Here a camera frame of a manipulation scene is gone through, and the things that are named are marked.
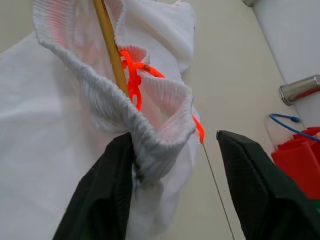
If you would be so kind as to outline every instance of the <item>blue cable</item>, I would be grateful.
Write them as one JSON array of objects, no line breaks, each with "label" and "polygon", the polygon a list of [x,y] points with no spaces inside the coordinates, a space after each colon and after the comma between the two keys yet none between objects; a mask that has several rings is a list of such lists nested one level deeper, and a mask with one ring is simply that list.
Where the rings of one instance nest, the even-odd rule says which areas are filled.
[{"label": "blue cable", "polygon": [[311,135],[306,134],[306,133],[304,133],[304,132],[302,132],[302,131],[298,131],[298,130],[296,130],[296,129],[294,129],[294,128],[292,128],[292,127],[284,124],[282,121],[279,121],[278,119],[276,119],[276,117],[285,118],[285,119],[290,119],[290,120],[291,120],[292,122],[294,122],[294,123],[300,123],[301,121],[300,121],[300,119],[299,119],[298,117],[296,117],[296,116],[287,116],[287,115],[282,115],[282,114],[278,114],[278,113],[272,113],[272,114],[270,114],[270,118],[271,118],[273,121],[275,121],[277,124],[281,125],[282,127],[286,128],[286,129],[288,129],[288,130],[290,130],[290,131],[292,131],[292,132],[294,132],[294,133],[296,133],[296,134],[300,134],[300,135],[302,135],[302,136],[304,136],[304,137],[306,137],[306,138],[308,138],[308,139],[312,139],[312,140],[314,140],[314,141],[320,142],[320,138],[311,136]]}]

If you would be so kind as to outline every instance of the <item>thin wire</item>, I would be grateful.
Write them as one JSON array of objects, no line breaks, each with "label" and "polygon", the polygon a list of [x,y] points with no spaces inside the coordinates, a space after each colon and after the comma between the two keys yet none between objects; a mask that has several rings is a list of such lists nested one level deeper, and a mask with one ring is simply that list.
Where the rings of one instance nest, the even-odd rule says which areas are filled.
[{"label": "thin wire", "polygon": [[217,181],[216,181],[216,177],[214,175],[214,171],[212,169],[212,166],[211,166],[211,163],[210,163],[210,160],[209,160],[209,157],[208,157],[208,153],[207,153],[206,147],[205,147],[204,144],[202,144],[202,146],[203,146],[203,149],[204,149],[204,152],[205,152],[205,155],[206,155],[206,159],[208,161],[208,164],[209,164],[209,167],[210,167],[210,170],[211,170],[211,174],[212,174],[212,177],[213,177],[213,180],[214,180],[215,187],[216,187],[216,189],[218,191],[218,195],[219,195],[222,207],[223,207],[223,211],[224,211],[224,214],[225,214],[225,217],[226,217],[226,221],[228,222],[228,225],[229,225],[229,228],[230,228],[230,232],[232,234],[232,238],[233,238],[233,240],[235,240],[234,232],[232,231],[231,224],[230,224],[230,221],[229,221],[229,218],[228,218],[228,215],[227,215],[227,211],[226,211],[224,202],[222,201],[222,197],[221,197],[221,194],[220,194],[220,191],[219,191],[219,188],[218,188],[218,184],[217,184]]},{"label": "thin wire", "polygon": [[282,114],[278,114],[278,113],[272,113],[270,114],[270,118],[275,121],[277,124],[281,125],[282,127],[296,133],[296,134],[299,134],[299,135],[302,135],[306,138],[309,138],[309,139],[312,139],[314,141],[317,141],[317,142],[320,142],[320,138],[317,138],[317,137],[314,137],[314,136],[311,136],[309,134],[306,134],[302,131],[298,131],[286,124],[284,124],[282,121],[279,121],[278,119],[276,119],[276,117],[280,117],[280,118],[285,118],[285,119],[290,119],[292,122],[294,123],[300,123],[300,119],[298,117],[295,117],[295,116],[287,116],[287,115],[282,115]]}]

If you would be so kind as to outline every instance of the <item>wooden stick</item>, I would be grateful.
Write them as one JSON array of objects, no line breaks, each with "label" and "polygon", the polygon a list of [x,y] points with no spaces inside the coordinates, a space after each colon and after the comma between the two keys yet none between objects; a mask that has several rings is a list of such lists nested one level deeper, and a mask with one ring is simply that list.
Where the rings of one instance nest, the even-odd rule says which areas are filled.
[{"label": "wooden stick", "polygon": [[126,76],[122,68],[122,62],[119,56],[119,50],[115,42],[115,34],[112,28],[110,17],[108,15],[104,0],[93,0],[96,14],[99,19],[102,35],[106,48],[110,56],[110,63],[114,73],[117,86],[128,97],[128,88],[126,82]]}]

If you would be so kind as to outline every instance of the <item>silver metal cylinder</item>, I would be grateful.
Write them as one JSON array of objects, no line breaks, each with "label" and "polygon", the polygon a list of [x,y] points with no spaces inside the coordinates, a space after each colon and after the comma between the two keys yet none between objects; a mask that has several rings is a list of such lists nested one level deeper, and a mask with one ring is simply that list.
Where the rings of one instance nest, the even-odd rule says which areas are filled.
[{"label": "silver metal cylinder", "polygon": [[252,7],[256,2],[258,2],[258,0],[242,0],[242,2],[244,2],[248,7]]},{"label": "silver metal cylinder", "polygon": [[320,91],[320,75],[313,75],[300,81],[283,85],[279,89],[280,98],[288,106],[292,105],[294,101],[318,91]]}]

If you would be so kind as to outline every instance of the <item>white cloth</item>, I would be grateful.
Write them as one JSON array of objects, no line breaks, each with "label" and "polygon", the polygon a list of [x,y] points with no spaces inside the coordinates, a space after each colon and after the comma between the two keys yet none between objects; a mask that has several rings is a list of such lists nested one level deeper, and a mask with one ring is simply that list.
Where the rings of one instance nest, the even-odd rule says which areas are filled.
[{"label": "white cloth", "polygon": [[138,112],[113,83],[92,1],[35,0],[38,41],[63,63],[34,35],[0,56],[0,239],[51,239],[111,132],[131,133],[145,177],[143,186],[134,181],[126,238],[148,239],[171,222],[198,146],[191,90],[181,79],[193,55],[195,13],[184,2],[105,3],[119,48],[166,78],[139,73]]}]

